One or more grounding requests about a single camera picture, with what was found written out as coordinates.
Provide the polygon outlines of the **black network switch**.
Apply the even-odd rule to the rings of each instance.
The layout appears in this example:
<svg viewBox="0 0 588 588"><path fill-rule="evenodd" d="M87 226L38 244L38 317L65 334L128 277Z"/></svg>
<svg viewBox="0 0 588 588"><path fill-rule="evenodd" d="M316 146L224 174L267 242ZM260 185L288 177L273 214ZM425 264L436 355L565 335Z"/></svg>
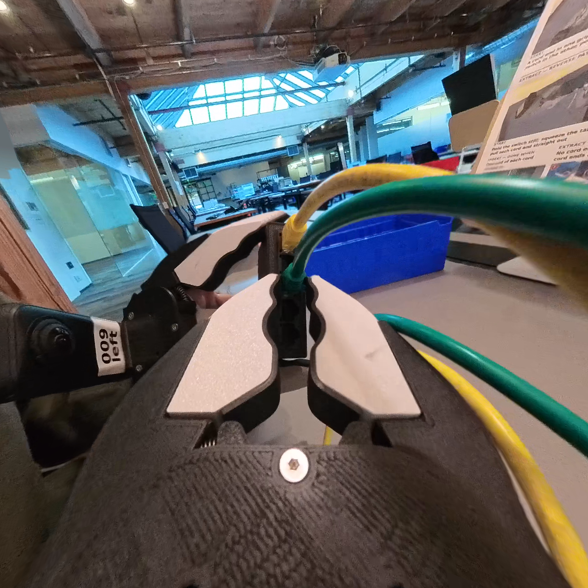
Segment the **black network switch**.
<svg viewBox="0 0 588 588"><path fill-rule="evenodd" d="M294 254L283 252L282 231L288 215L279 211L277 218L262 229L258 252L258 279L268 274L280 275L293 261ZM280 359L307 357L306 287L285 290L281 279L273 287L276 307L268 319Z"/></svg>

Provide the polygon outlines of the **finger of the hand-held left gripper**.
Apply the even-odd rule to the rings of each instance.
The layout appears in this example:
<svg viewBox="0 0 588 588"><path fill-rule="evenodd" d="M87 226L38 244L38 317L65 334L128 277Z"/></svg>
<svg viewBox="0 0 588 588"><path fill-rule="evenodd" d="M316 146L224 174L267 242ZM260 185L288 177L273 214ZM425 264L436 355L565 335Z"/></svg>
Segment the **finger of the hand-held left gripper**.
<svg viewBox="0 0 588 588"><path fill-rule="evenodd" d="M231 268L244 260L265 237L266 226L284 222L284 211L263 213L227 225L209 234L202 244L174 269L185 286L211 292L224 281Z"/></svg>

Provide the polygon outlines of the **person's left forearm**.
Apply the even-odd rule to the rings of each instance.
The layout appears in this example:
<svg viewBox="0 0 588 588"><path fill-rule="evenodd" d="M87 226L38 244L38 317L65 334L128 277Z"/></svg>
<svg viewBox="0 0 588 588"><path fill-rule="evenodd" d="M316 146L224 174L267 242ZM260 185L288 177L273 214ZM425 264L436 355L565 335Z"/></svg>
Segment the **person's left forearm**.
<svg viewBox="0 0 588 588"><path fill-rule="evenodd" d="M1 587L18 587L55 529L129 379L1 405Z"/></svg>

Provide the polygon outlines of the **black mesh office chair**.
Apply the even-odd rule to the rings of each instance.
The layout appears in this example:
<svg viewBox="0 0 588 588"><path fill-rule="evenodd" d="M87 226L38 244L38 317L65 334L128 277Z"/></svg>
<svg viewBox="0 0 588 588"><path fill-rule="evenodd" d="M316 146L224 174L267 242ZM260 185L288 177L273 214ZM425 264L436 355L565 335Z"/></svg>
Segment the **black mesh office chair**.
<svg viewBox="0 0 588 588"><path fill-rule="evenodd" d="M186 244L186 238L174 228L159 205L129 205L141 226L153 237L166 254L171 254Z"/></svg>

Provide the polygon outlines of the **printed instruction sheet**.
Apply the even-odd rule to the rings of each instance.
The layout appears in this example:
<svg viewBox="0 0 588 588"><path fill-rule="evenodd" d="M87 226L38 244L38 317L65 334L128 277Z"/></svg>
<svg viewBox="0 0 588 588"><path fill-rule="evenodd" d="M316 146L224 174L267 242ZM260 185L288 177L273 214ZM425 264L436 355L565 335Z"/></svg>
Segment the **printed instruction sheet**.
<svg viewBox="0 0 588 588"><path fill-rule="evenodd" d="M587 1L548 1L472 173L587 185Z"/></svg>

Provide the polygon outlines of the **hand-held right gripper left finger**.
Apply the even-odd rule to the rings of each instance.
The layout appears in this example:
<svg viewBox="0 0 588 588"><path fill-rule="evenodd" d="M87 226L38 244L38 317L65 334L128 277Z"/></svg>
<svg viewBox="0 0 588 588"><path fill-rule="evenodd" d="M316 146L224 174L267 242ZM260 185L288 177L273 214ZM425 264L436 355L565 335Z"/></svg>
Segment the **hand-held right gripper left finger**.
<svg viewBox="0 0 588 588"><path fill-rule="evenodd" d="M168 404L169 417L234 420L253 430L274 413L278 354L268 319L278 282L268 274L213 313Z"/></svg>

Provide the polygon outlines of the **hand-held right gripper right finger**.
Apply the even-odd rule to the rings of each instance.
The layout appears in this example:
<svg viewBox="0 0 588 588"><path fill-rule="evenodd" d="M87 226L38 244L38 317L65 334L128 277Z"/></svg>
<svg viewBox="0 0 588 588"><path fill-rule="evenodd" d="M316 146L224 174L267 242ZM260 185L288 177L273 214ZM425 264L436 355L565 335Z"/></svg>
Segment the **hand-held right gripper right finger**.
<svg viewBox="0 0 588 588"><path fill-rule="evenodd" d="M307 400L311 412L338 434L351 422L417 419L422 415L378 320L320 276L307 279L313 340Z"/></svg>

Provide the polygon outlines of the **blue plastic bin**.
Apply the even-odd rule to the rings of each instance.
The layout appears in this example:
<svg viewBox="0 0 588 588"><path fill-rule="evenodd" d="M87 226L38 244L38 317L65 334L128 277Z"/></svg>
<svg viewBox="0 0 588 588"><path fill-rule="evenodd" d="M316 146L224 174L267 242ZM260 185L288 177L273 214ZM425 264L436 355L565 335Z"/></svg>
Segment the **blue plastic bin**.
<svg viewBox="0 0 588 588"><path fill-rule="evenodd" d="M452 217L403 214L349 224L312 252L306 275L356 293L443 271Z"/></svg>

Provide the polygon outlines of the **wooden support post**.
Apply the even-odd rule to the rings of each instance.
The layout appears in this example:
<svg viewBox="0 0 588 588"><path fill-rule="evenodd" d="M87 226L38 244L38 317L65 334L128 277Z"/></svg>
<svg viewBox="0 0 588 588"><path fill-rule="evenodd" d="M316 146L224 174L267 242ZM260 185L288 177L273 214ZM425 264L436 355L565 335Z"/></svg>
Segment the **wooden support post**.
<svg viewBox="0 0 588 588"><path fill-rule="evenodd" d="M131 104L129 93L125 87L121 86L117 82L109 82L111 94L118 104L121 114L125 121L125 124L129 130L130 135L134 141L134 145L138 151L141 163L149 177L151 186L153 187L157 199L161 206L168 209L172 204L168 190L164 184L164 181L159 173L158 166L153 157L152 150L146 140L145 133L139 123L136 116L135 110Z"/></svg>

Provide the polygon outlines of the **blank wooden clipboard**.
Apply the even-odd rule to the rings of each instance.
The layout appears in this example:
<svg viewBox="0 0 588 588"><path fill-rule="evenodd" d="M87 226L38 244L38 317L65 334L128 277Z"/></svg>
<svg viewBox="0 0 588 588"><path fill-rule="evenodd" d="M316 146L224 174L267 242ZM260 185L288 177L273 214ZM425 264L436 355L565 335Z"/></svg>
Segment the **blank wooden clipboard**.
<svg viewBox="0 0 588 588"><path fill-rule="evenodd" d="M489 100L481 105L452 115L448 121L452 150L461 152L469 146L481 145L499 104L500 102L496 99Z"/></svg>

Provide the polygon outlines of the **small black monitor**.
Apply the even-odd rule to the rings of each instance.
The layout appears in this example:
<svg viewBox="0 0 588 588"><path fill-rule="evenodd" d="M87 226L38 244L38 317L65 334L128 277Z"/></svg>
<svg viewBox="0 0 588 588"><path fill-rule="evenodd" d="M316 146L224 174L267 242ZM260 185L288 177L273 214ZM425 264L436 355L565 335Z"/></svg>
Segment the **small black monitor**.
<svg viewBox="0 0 588 588"><path fill-rule="evenodd" d="M497 99L494 60L485 55L442 79L452 116Z"/></svg>

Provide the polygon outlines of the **white clipboard stand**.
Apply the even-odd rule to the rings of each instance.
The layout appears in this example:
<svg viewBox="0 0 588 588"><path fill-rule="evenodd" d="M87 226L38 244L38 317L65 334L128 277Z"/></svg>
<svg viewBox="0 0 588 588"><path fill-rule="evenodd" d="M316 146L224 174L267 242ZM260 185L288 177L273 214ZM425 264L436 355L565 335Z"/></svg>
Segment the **white clipboard stand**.
<svg viewBox="0 0 588 588"><path fill-rule="evenodd" d="M451 232L447 257L453 261L494 268L504 275L556 285L555 281L490 235Z"/></svg>

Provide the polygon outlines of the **ceiling mounted device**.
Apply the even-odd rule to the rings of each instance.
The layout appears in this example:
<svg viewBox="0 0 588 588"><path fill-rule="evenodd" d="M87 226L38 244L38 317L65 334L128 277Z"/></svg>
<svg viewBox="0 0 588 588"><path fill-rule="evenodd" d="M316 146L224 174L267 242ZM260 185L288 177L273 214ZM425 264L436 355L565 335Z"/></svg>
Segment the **ceiling mounted device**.
<svg viewBox="0 0 588 588"><path fill-rule="evenodd" d="M313 79L316 82L335 79L350 66L348 53L335 45L320 47L313 59Z"/></svg>

